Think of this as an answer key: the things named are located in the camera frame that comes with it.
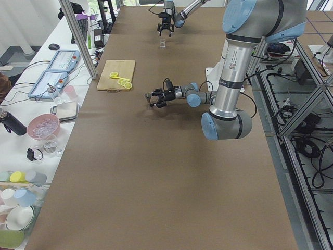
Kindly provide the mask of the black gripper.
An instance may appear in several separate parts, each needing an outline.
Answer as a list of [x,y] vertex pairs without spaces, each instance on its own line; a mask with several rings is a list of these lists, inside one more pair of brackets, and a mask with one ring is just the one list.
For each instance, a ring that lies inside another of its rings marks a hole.
[[162,24],[158,24],[157,27],[157,31],[159,33],[159,36],[161,36],[162,31],[164,29],[169,30],[169,37],[171,37],[171,35],[174,32],[174,24],[171,24],[171,20],[173,19],[174,14],[171,13],[167,13],[167,12],[161,12],[158,13],[158,17],[162,19]]
[[157,100],[154,103],[150,103],[150,107],[162,108],[167,105],[168,101],[173,101],[175,99],[182,98],[181,87],[174,87],[173,89],[168,89],[163,91],[162,88],[154,89],[151,93],[152,98],[156,97]]

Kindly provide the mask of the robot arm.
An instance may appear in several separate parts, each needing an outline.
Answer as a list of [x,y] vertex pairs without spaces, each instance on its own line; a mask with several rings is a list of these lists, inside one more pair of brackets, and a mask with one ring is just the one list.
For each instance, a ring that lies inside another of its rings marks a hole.
[[261,39],[277,43],[296,39],[305,29],[306,1],[230,1],[223,16],[223,31],[228,44],[219,85],[209,95],[194,83],[155,89],[146,98],[158,97],[152,107],[164,107],[168,101],[185,98],[192,107],[209,103],[201,118],[205,137],[209,140],[239,139],[249,134],[252,119],[236,104],[246,78],[252,51]]
[[[159,13],[155,13],[151,11],[153,7],[155,7],[158,3],[163,2],[163,10]],[[139,1],[141,5],[149,5],[153,4],[148,11],[154,15],[157,15],[161,18],[161,23],[157,26],[157,31],[159,36],[162,36],[162,32],[164,30],[168,30],[169,37],[171,37],[175,28],[181,28],[186,19],[198,8],[204,5],[207,1],[204,0],[195,0],[192,1],[187,7],[185,7],[181,11],[177,11],[174,1]]]

